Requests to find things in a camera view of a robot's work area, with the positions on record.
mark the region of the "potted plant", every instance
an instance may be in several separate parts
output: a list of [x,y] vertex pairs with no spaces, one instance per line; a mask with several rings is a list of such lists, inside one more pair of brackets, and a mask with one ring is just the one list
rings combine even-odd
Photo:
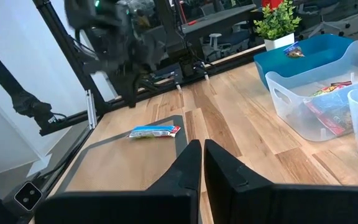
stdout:
[[292,1],[284,0],[278,7],[271,9],[269,5],[263,7],[264,19],[254,21],[256,32],[265,40],[266,50],[293,44],[294,31],[301,18],[293,16]]

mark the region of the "wooden table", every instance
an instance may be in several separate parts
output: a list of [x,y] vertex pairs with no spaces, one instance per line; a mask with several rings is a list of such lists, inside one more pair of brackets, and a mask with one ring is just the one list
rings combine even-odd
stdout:
[[[171,115],[182,115],[187,140],[213,139],[247,166],[277,183],[358,185],[354,135],[326,142],[301,138],[276,114],[254,63],[104,116],[83,148]],[[104,160],[101,166],[109,165]],[[52,190],[54,194],[68,170]],[[213,223],[204,179],[201,216]]]

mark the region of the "snack in bin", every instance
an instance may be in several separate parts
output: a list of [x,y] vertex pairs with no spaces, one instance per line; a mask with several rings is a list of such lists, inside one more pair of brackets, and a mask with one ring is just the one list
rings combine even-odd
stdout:
[[358,89],[358,84],[348,86],[341,91],[335,91],[344,87],[347,86],[337,85],[324,88],[314,93],[312,96],[315,97],[312,99],[304,101],[304,104],[319,121],[337,136],[353,131],[347,94],[351,90]]
[[159,138],[159,137],[175,137],[180,130],[179,126],[136,126],[129,138]]
[[290,58],[300,58],[304,57],[301,47],[298,42],[291,44],[291,46],[287,47],[284,50],[284,53],[287,57]]

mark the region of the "green plant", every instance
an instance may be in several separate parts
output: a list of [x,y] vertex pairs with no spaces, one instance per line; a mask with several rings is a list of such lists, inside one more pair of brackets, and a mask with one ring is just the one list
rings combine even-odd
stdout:
[[262,9],[264,19],[254,21],[256,32],[265,40],[277,40],[288,34],[294,33],[301,18],[293,16],[292,1],[284,0],[277,8],[270,9],[267,5]]

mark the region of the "white pot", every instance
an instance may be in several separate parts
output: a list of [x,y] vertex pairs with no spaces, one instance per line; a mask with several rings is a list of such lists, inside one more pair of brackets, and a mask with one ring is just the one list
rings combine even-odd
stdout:
[[265,40],[266,50],[274,50],[279,47],[284,47],[288,44],[295,43],[295,38],[293,34],[286,35],[285,37],[279,38],[277,40]]

